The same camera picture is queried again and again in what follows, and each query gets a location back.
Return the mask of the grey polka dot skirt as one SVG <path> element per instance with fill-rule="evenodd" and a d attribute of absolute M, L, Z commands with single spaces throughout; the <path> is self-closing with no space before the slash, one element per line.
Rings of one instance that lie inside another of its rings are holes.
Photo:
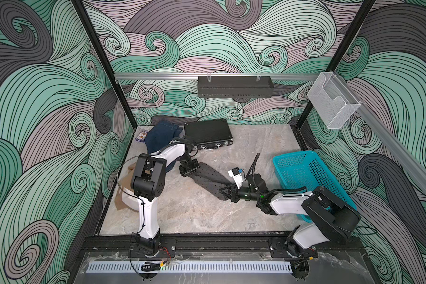
<path fill-rule="evenodd" d="M 188 176 L 220 201 L 229 200 L 229 198 L 221 193 L 220 189 L 226 188 L 233 183 L 208 164 L 200 162 L 199 168 Z"/>

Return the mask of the dark blue denim skirt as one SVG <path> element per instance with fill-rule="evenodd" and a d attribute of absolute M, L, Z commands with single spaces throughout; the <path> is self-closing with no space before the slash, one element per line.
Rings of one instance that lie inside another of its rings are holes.
<path fill-rule="evenodd" d="M 179 137 L 183 128 L 170 121 L 162 120 L 156 124 L 147 134 L 144 143 L 147 153 L 155 153 L 168 145 L 175 137 Z"/>

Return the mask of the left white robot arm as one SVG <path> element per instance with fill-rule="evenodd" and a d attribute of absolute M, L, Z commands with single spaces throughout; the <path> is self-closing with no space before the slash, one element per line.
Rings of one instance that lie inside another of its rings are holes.
<path fill-rule="evenodd" d="M 200 166 L 191 152 L 196 148 L 193 141 L 174 138 L 169 144 L 149 154 L 137 156 L 130 190 L 124 194 L 137 201 L 139 228 L 134 235 L 138 248 L 148 256 L 158 254 L 160 247 L 160 226 L 157 217 L 158 197 L 166 183 L 166 169 L 177 160 L 181 163 L 180 173 L 186 177 Z"/>

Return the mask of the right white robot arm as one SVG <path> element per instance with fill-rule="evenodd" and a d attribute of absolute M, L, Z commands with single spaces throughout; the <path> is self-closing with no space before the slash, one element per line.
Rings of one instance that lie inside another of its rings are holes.
<path fill-rule="evenodd" d="M 358 211 L 330 190 L 318 186 L 312 191 L 299 189 L 269 190 L 262 178 L 244 186 L 242 173 L 232 174 L 235 183 L 219 189 L 227 200 L 254 201 L 267 215 L 298 214 L 308 216 L 312 223 L 296 226 L 284 241 L 288 256 L 312 259 L 314 247 L 325 242 L 346 244 L 360 221 Z"/>

